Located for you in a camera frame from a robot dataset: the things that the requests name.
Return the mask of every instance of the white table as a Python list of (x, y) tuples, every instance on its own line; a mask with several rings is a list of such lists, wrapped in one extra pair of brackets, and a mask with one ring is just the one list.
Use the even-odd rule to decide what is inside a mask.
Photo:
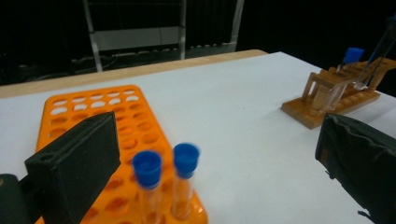
[[(135, 84), (172, 146), (202, 152), (194, 185), (209, 223), (372, 223), (315, 160), (320, 128), (280, 110), (301, 96), (320, 68), (282, 52), (180, 68), (0, 100), (0, 173), (26, 175), (46, 99), (55, 94)], [(396, 137), (396, 100), (380, 98), (347, 114)]]

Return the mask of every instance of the rack hole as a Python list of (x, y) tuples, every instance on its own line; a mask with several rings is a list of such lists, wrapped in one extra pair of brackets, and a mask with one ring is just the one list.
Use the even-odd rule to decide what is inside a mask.
[(121, 99), (120, 98), (115, 98), (115, 99), (110, 100), (108, 103), (110, 105), (117, 105), (117, 104), (121, 103)]
[(127, 155), (126, 156), (126, 158), (125, 158), (125, 163), (127, 164), (127, 165), (131, 165), (132, 164), (132, 159), (134, 158), (134, 155), (136, 155), (136, 152), (135, 153), (132, 153), (132, 154), (129, 154), (129, 155)]
[(57, 100), (53, 103), (53, 105), (64, 105), (66, 104), (66, 102), (67, 102), (66, 100)]
[(133, 102), (133, 101), (138, 101), (138, 100), (139, 100), (139, 97), (138, 97), (138, 96), (135, 96), (135, 95), (128, 96), (128, 97), (126, 98), (126, 101), (128, 101), (128, 102)]
[(139, 195), (139, 193), (137, 192), (137, 193), (134, 195), (134, 201), (135, 201), (135, 202), (139, 202), (139, 197), (140, 197), (140, 195)]
[(94, 223), (99, 218), (99, 212), (96, 208), (90, 208), (88, 212), (85, 214), (84, 218), (81, 220), (81, 223)]
[(125, 150), (131, 150), (136, 147), (137, 141), (135, 139), (130, 139), (122, 144), (122, 148)]
[(132, 183), (135, 183), (136, 182), (136, 175), (135, 174), (131, 174), (130, 176), (129, 176), (129, 181), (131, 181)]
[(120, 95), (119, 91), (111, 91), (107, 94), (108, 97), (116, 97), (118, 95)]
[(163, 193), (172, 193), (172, 186), (173, 180), (167, 179), (163, 181), (163, 184), (161, 185), (161, 190), (163, 191)]
[(145, 119), (148, 116), (146, 113), (137, 113), (134, 115), (134, 119)]
[(131, 95), (134, 94), (134, 90), (126, 90), (123, 92), (125, 95)]
[(133, 104), (133, 105), (129, 106), (129, 109), (137, 110), (137, 109), (140, 109), (141, 107), (142, 107), (142, 105), (140, 105), (140, 104)]
[(56, 137), (61, 136), (65, 132), (66, 132), (66, 129), (63, 129), (63, 128), (62, 129), (54, 129), (49, 132), (49, 137), (56, 138)]
[(82, 104), (82, 105), (75, 105), (74, 106), (74, 110), (85, 110), (87, 108), (87, 105), (84, 105), (84, 104)]
[(140, 131), (148, 131), (152, 128), (152, 124), (149, 122), (143, 122), (137, 125), (137, 129)]
[(114, 113), (119, 114), (125, 111), (124, 107), (116, 107), (113, 109)]
[(92, 100), (99, 100), (99, 99), (102, 99), (102, 97), (103, 97), (103, 94), (96, 93), (96, 94), (92, 95), (90, 98)]
[(123, 179), (118, 176), (111, 177), (110, 180), (107, 182), (105, 189), (107, 190), (115, 190), (118, 189), (123, 184)]
[(143, 136), (142, 140), (146, 144), (154, 143), (158, 140), (158, 135), (155, 133), (148, 133)]
[(130, 134), (130, 133), (133, 133), (133, 132), (134, 132), (134, 129), (131, 128), (131, 127), (121, 127), (119, 129), (119, 133), (120, 134)]
[(50, 125), (60, 125), (60, 124), (65, 123), (66, 121), (67, 121), (66, 117), (60, 117), (60, 118), (53, 119), (49, 124)]
[(115, 198), (107, 204), (106, 210), (115, 214), (123, 214), (128, 210), (128, 204), (128, 200), (125, 198)]
[(116, 117), (116, 121), (117, 121), (117, 122), (122, 122), (122, 121), (125, 121), (125, 120), (126, 120), (126, 117), (125, 117), (125, 116)]
[(81, 102), (85, 101), (86, 99), (87, 98), (84, 96), (78, 96), (78, 97), (73, 98), (72, 102), (73, 103), (81, 103)]
[(51, 115), (59, 115), (59, 114), (65, 113), (66, 111), (67, 111), (66, 107), (58, 107), (58, 108), (51, 110), (50, 113), (51, 113)]
[(97, 101), (97, 102), (94, 102), (94, 103), (92, 103), (91, 104), (91, 107), (92, 108), (99, 108), (99, 107), (103, 107), (103, 106), (105, 106), (105, 102), (103, 102), (103, 101)]

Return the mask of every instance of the blue tube cap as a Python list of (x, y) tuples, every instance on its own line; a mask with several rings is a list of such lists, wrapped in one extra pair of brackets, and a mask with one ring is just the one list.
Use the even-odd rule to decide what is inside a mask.
[(358, 48), (348, 48), (346, 51), (346, 56), (344, 58), (344, 63), (356, 63), (361, 58), (364, 49)]
[(144, 189), (154, 189), (160, 183), (162, 161), (160, 155), (151, 150), (138, 152), (132, 159), (137, 182)]
[(181, 143), (174, 147), (174, 164), (177, 175), (183, 179), (193, 176), (200, 156), (199, 149), (188, 143)]

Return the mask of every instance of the wooden rack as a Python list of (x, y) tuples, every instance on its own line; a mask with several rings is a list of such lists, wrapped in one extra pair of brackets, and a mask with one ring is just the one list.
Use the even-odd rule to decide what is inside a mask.
[(329, 71), (321, 70), (311, 73), (306, 82), (303, 96), (282, 104), (282, 111), (300, 121), (309, 129), (321, 125), (326, 113), (345, 114), (368, 105), (378, 99), (380, 93), (375, 91), (388, 70), (396, 68), (396, 61), (384, 58), (375, 69), (373, 64), (364, 74), (375, 74), (362, 91), (355, 90), (354, 83), (361, 79), (360, 74), (367, 62), (356, 63), (337, 72), (331, 67)]

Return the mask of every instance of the table edge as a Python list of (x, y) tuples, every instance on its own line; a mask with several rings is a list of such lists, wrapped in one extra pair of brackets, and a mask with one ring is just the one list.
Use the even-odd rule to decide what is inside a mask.
[(0, 86), (0, 99), (21, 96), (25, 94), (38, 93), (43, 91), (55, 91), (82, 85), (106, 82), (111, 80), (123, 79), (127, 77), (139, 77), (152, 73), (188, 68), (211, 63), (222, 63), (232, 60), (256, 57), (268, 54), (259, 49), (249, 49), (231, 53), (223, 53), (205, 57), (191, 58), (180, 61), (166, 63), (154, 63), (135, 67), (121, 68), (105, 71), (102, 73), (89, 73), (71, 77), (58, 77), (46, 80), (24, 82), (6, 86)]

